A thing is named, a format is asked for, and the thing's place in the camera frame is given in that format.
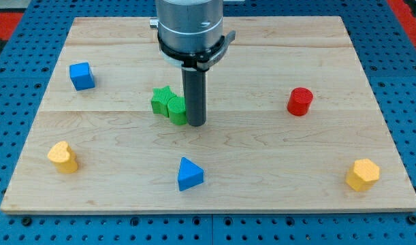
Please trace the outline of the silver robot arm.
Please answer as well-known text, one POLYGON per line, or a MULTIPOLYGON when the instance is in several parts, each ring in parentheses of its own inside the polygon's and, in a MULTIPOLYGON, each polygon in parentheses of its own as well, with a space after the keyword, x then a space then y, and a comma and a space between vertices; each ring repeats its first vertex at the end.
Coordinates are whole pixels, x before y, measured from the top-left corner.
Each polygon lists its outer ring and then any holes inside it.
POLYGON ((165 60, 187 71, 206 72, 218 63, 235 40, 223 33, 222 0, 156 0, 159 48, 165 60))

